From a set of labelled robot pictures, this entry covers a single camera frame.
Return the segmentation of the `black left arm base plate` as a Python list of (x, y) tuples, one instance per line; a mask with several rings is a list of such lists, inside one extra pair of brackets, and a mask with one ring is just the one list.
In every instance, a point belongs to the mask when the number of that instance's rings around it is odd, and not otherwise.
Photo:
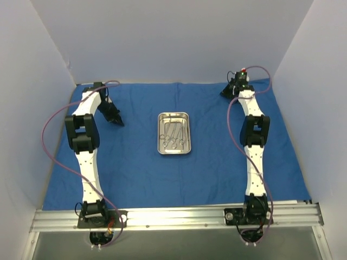
[(91, 218), (82, 218), (82, 214), (80, 214), (77, 228), (78, 229), (101, 229), (101, 228), (121, 228), (126, 227), (127, 224), (127, 211), (120, 210), (120, 214), (117, 214), (115, 210), (109, 210), (108, 216), (103, 217), (93, 216)]

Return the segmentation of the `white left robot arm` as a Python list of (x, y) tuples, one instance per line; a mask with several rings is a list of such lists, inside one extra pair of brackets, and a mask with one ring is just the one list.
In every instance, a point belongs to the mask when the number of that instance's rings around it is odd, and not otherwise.
[(65, 128), (70, 149), (79, 163), (82, 179), (82, 204), (80, 217), (91, 221), (97, 227), (109, 222), (109, 212), (102, 191), (98, 167), (97, 152), (100, 135), (94, 119), (99, 111), (109, 123), (123, 126), (120, 110), (109, 97), (106, 83), (95, 82), (82, 91), (81, 102), (76, 110), (65, 117)]

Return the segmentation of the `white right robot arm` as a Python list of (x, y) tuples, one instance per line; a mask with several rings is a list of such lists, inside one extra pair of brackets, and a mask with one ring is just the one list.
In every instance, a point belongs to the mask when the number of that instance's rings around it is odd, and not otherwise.
[[(247, 184), (245, 190), (245, 207), (241, 209), (242, 220), (254, 223), (260, 217), (268, 218), (266, 185), (263, 173), (263, 154), (268, 138), (270, 118), (264, 115), (255, 97), (255, 90), (248, 80), (231, 79), (220, 93), (230, 99), (227, 109), (227, 127), (236, 148), (246, 157)], [(239, 103), (245, 115), (240, 141), (236, 142), (231, 128), (230, 112), (232, 105)]]

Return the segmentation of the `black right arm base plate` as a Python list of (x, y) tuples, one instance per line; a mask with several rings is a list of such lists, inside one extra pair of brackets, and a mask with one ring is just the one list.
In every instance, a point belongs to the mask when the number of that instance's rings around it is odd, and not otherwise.
[(273, 224), (273, 220), (270, 219), (270, 210), (265, 211), (263, 208), (229, 207), (224, 208), (223, 212), (225, 223), (228, 226)]

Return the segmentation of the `blue surgical drape cloth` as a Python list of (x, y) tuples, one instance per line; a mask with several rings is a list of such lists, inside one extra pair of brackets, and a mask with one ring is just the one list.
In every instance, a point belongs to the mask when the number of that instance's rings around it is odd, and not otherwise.
[[(227, 128), (226, 83), (122, 84), (110, 89), (124, 127), (99, 111), (97, 166), (101, 188), (117, 208), (181, 207), (242, 203), (247, 163)], [(264, 179), (273, 200), (310, 200), (273, 90), (257, 95), (271, 124), (264, 150)], [(191, 152), (165, 156), (157, 150), (157, 118), (186, 112)], [(43, 210), (73, 210), (82, 201), (81, 178), (55, 165)]]

